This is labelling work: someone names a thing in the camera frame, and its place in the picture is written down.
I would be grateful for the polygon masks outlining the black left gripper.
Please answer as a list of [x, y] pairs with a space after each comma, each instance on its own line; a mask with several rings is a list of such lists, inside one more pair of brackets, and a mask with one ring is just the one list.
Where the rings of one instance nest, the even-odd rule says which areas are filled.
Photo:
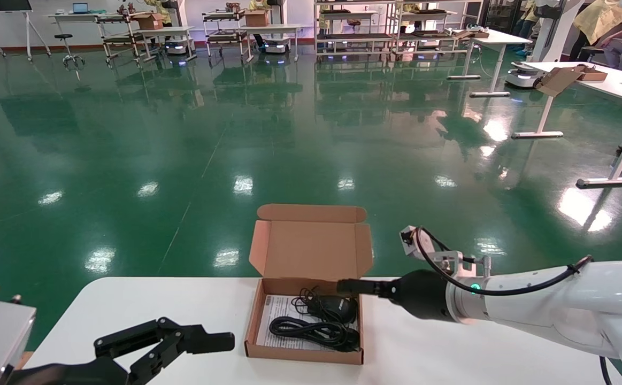
[[[130, 366], [130, 373], [112, 360], [152, 345], [155, 347], [146, 356]], [[183, 353], [201, 355], [234, 348], [232, 332], [208, 333], [201, 325], [182, 326], [169, 318], [159, 318], [98, 338], [96, 359], [88, 363], [13, 371], [6, 383], [127, 384], [129, 380], [130, 384], [147, 384]]]

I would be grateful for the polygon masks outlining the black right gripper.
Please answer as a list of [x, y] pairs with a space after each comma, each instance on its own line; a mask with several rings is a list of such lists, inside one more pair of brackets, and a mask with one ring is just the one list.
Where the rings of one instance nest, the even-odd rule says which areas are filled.
[[447, 285], [448, 281], [440, 274], [420, 269], [393, 281], [340, 280], [337, 282], [337, 294], [388, 299], [418, 319], [452, 321], [446, 302]]

